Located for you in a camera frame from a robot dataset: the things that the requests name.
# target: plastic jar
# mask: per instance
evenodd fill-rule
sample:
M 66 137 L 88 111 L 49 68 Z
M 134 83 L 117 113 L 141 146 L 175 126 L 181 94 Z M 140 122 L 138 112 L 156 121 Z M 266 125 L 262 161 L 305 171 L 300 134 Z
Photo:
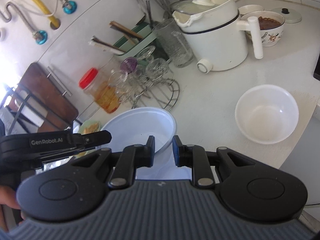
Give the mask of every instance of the plastic jar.
M 116 111 L 120 105 L 116 88 L 109 86 L 109 78 L 96 68 L 91 68 L 79 81 L 79 87 L 107 113 Z

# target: ribbed gray surface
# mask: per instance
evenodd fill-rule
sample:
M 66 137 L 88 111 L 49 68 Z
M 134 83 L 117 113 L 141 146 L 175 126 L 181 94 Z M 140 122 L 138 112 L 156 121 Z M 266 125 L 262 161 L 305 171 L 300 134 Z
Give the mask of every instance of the ribbed gray surface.
M 268 226 L 241 220 L 213 192 L 180 180 L 136 181 L 111 192 L 85 218 L 63 224 L 26 220 L 10 235 L 15 240 L 304 240 L 313 233 L 298 220 Z

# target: wooden cutting board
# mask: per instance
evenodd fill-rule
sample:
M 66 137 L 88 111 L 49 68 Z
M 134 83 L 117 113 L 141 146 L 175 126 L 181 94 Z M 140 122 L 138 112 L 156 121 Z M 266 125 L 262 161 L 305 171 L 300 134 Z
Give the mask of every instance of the wooden cutting board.
M 38 63 L 32 63 L 28 67 L 18 84 L 18 88 L 16 89 L 17 92 L 22 89 L 20 84 L 29 89 L 33 95 L 35 95 L 51 111 L 68 123 L 65 124 L 53 113 L 48 111 L 47 119 L 59 129 L 53 127 L 47 121 L 44 121 L 42 126 L 38 129 L 38 132 L 64 130 L 68 126 L 71 126 L 73 121 L 78 117 L 78 110 L 64 96 L 62 96 L 61 92 L 47 78 L 47 75 Z M 14 102 L 15 99 L 16 97 L 13 96 L 9 104 L 9 107 L 13 111 L 18 110 L 18 107 Z

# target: braided metal hose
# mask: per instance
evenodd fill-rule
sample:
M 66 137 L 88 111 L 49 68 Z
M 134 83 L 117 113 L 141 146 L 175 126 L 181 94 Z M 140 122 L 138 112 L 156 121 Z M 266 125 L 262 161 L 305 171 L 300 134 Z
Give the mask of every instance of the braided metal hose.
M 32 32 L 35 33 L 36 30 L 31 26 L 31 24 L 28 22 L 28 20 L 25 18 L 23 13 L 20 11 L 20 9 L 13 3 L 13 2 L 7 2 L 6 5 L 4 6 L 4 12 L 8 16 L 6 17 L 1 11 L 0 11 L 0 18 L 5 22 L 8 23 L 12 19 L 12 14 L 9 11 L 9 6 L 11 6 L 14 11 L 19 15 L 23 23 L 26 25 L 26 27 Z

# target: white electric pot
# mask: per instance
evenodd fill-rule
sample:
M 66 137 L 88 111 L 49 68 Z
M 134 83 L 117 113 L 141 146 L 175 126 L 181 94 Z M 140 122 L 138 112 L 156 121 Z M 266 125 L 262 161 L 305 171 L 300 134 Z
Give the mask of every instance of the white electric pot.
M 172 14 L 199 60 L 198 69 L 203 73 L 222 71 L 243 62 L 248 55 L 244 31 L 251 32 L 254 55 L 261 59 L 263 51 L 258 18 L 240 20 L 233 0 L 211 2 L 216 7 L 204 12 L 188 15 L 174 11 Z

